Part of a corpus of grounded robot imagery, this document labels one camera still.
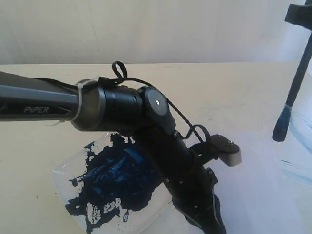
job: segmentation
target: white wall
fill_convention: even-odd
[[[299,60],[304,0],[0,0],[0,64]]]

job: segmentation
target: robotic arm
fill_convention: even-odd
[[[52,79],[0,72],[0,121],[69,120],[80,131],[117,131],[133,136],[186,220],[206,234],[225,234],[220,201],[214,193],[217,178],[203,165],[220,158],[228,166],[235,166],[241,162],[239,147],[195,125],[188,136],[194,132],[201,142],[187,148],[176,130],[169,104],[187,121],[183,114],[155,87],[128,78],[123,63],[115,62],[113,70],[119,79],[82,81],[85,85],[80,89]],[[138,90],[122,86],[127,80],[147,86]],[[204,130],[206,141],[198,135],[196,126]]]

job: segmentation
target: white zip tie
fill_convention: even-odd
[[[77,88],[78,88],[78,109],[77,109],[77,112],[76,112],[75,116],[74,116],[70,121],[74,121],[74,120],[79,116],[79,114],[80,114],[80,112],[81,112],[81,109],[82,109],[82,89],[83,89],[83,87],[84,87],[86,84],[88,84],[88,83],[94,81],[94,80],[97,79],[98,77],[99,77],[99,76],[96,76],[96,77],[94,77],[93,79],[87,80],[87,81],[85,81],[85,82],[83,82],[83,83],[78,83],[78,84],[76,84],[76,86],[77,86]],[[59,120],[58,122],[56,122],[56,123],[54,123],[54,124],[52,124],[52,125],[46,125],[46,126],[53,127],[53,126],[56,126],[56,125],[58,125],[58,124],[60,124],[60,123],[65,123],[65,121],[66,121],[66,120]]]

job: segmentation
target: white table surface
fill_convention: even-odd
[[[297,65],[297,62],[129,64],[127,69],[129,76],[144,79],[165,93],[192,123],[201,123],[208,129],[262,131],[269,136]],[[0,71],[72,84],[98,75],[115,77],[111,65],[100,64],[0,65]],[[310,81],[311,77],[306,75],[303,86],[308,87]],[[301,103],[308,101],[307,95],[308,91],[301,97]],[[186,129],[178,117],[176,120],[178,128]],[[46,126],[52,123],[55,122],[0,122],[0,233],[84,233],[56,194],[51,171],[101,133],[79,132],[69,122]],[[276,144],[277,157],[296,160],[285,150],[292,141],[296,139],[290,136],[285,143]],[[306,168],[312,168],[308,165],[309,157],[300,160]],[[312,183],[290,175],[285,178],[305,231],[312,233]]]

